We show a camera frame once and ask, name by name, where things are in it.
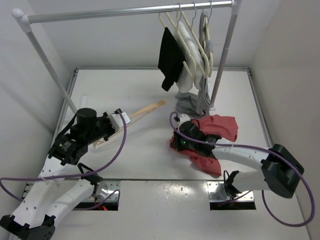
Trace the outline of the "red t shirt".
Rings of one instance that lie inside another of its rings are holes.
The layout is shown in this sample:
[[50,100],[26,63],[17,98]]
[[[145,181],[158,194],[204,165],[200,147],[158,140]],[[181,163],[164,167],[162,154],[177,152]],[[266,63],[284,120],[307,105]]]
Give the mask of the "red t shirt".
[[[210,115],[198,119],[192,119],[191,121],[195,124],[199,122],[199,128],[205,134],[214,134],[221,136],[229,141],[235,142],[238,137],[238,125],[236,119],[232,116],[220,116],[220,115]],[[174,136],[172,136],[169,146],[174,149]],[[189,160],[193,165],[199,170],[212,175],[214,177],[219,177],[222,175],[221,165],[215,156],[200,156],[199,154],[191,150],[177,151],[183,155],[189,157]]]

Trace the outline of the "peach plastic hanger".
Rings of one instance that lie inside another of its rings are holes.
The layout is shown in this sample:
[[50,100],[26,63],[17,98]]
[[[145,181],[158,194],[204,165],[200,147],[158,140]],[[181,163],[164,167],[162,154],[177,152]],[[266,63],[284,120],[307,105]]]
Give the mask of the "peach plastic hanger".
[[[148,115],[149,113],[151,113],[152,111],[154,111],[155,109],[165,106],[166,102],[164,100],[160,100],[156,103],[150,104],[136,112],[134,112],[133,114],[131,114],[129,116],[130,119],[135,119],[134,121],[131,121],[130,123],[128,123],[126,126],[129,127],[131,125],[133,125],[134,123],[136,123],[137,121],[139,121],[140,119],[142,119],[143,117],[145,117],[146,115]],[[121,133],[123,131],[123,128],[120,129],[119,131],[117,131],[116,133],[114,133],[111,137],[109,137],[108,139],[111,139],[112,137],[115,137],[117,134]],[[103,138],[95,141],[93,143],[93,148],[96,149],[97,146],[104,144],[105,142],[107,142],[108,140],[104,140]]]

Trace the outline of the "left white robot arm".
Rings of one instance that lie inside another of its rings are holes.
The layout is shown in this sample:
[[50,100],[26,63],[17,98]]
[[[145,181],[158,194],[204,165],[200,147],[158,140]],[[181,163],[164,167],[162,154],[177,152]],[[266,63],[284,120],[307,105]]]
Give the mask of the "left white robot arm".
[[92,108],[80,108],[56,136],[44,166],[20,205],[4,215],[0,226],[20,240],[49,240],[59,222],[83,200],[94,197],[100,207],[112,195],[108,184],[99,176],[101,167],[93,170],[80,162],[89,145],[108,140],[130,119],[120,109],[98,117]]

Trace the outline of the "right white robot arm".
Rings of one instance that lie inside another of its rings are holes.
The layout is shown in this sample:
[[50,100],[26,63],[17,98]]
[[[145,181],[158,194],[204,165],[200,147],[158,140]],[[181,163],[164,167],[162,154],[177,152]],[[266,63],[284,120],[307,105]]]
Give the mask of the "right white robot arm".
[[230,197],[248,190],[270,190],[290,199],[305,171],[283,145],[274,144],[271,148],[235,146],[220,135],[204,133],[191,120],[179,122],[171,145],[179,152],[191,151],[204,158],[227,160],[252,168],[252,172],[235,170],[224,180],[224,191]]

